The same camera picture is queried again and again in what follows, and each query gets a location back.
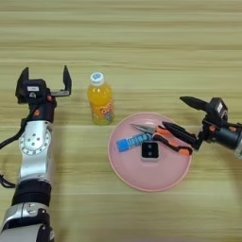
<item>blue object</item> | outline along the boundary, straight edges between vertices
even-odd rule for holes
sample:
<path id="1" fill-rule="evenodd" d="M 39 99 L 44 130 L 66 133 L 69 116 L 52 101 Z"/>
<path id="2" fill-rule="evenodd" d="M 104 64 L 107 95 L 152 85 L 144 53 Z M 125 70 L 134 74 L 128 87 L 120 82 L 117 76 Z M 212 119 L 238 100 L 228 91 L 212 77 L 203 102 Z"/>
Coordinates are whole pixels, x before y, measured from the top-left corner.
<path id="1" fill-rule="evenodd" d="M 126 151 L 133 147 L 139 147 L 143 142 L 152 140 L 149 133 L 141 133 L 128 139 L 122 139 L 116 142 L 119 152 Z"/>

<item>bottle label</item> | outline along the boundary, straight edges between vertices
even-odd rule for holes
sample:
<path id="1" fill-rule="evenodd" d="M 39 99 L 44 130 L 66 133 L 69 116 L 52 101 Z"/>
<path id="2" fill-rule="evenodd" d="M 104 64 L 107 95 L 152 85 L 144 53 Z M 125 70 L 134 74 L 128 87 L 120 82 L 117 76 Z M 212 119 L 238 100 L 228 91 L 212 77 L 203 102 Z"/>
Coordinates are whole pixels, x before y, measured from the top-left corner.
<path id="1" fill-rule="evenodd" d="M 97 121 L 113 120 L 113 102 L 112 100 L 103 106 L 96 106 L 91 103 L 93 119 Z"/>

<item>table surface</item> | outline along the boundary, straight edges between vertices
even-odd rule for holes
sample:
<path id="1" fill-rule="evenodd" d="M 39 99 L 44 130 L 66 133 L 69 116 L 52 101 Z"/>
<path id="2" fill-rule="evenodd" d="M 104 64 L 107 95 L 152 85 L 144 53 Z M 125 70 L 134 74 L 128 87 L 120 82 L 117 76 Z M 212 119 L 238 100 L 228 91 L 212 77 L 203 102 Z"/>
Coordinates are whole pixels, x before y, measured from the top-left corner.
<path id="1" fill-rule="evenodd" d="M 231 121 L 242 120 L 241 9 L 239 0 L 1 1 L 1 140 L 27 115 L 14 96 L 26 66 L 51 89 L 62 88 L 64 64 L 73 79 L 55 116 L 50 212 L 58 242 L 241 241 L 242 163 L 231 151 L 204 144 L 179 185 L 151 194 L 121 182 L 107 156 L 112 129 L 136 112 L 165 114 L 198 132 L 204 113 L 181 95 L 221 96 Z M 91 120 L 94 71 L 113 87 L 115 120 L 107 127 Z M 17 143 L 0 154 L 1 173 L 16 181 Z M 13 190 L 0 193 L 3 217 Z"/>

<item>pink bowl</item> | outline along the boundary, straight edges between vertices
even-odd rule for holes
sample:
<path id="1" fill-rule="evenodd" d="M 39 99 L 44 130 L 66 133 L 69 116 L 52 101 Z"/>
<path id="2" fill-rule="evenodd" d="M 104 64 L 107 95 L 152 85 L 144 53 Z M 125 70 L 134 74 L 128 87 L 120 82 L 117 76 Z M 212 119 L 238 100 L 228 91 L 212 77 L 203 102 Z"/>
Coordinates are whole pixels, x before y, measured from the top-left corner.
<path id="1" fill-rule="evenodd" d="M 159 143 L 160 157 L 157 162 L 141 160 L 141 147 L 119 152 L 116 141 L 141 133 L 131 124 L 156 127 L 163 121 L 173 122 L 157 113 L 137 113 L 121 121 L 113 130 L 108 146 L 110 164 L 116 175 L 133 188 L 147 191 L 164 191 L 178 184 L 186 175 L 191 164 L 191 156 L 181 155 L 162 143 Z M 166 136 L 169 141 L 186 143 L 173 136 Z"/>

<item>orange juice bottle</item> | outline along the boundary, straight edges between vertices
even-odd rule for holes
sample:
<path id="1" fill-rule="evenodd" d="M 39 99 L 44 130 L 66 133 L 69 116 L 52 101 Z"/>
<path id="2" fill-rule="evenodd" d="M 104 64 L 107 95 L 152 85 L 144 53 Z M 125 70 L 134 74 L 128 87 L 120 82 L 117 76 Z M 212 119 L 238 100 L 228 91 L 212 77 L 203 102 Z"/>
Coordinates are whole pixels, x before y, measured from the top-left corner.
<path id="1" fill-rule="evenodd" d="M 93 121 L 97 125 L 108 125 L 113 119 L 112 88 L 104 81 L 102 73 L 91 74 L 91 85 L 87 96 L 90 102 Z"/>

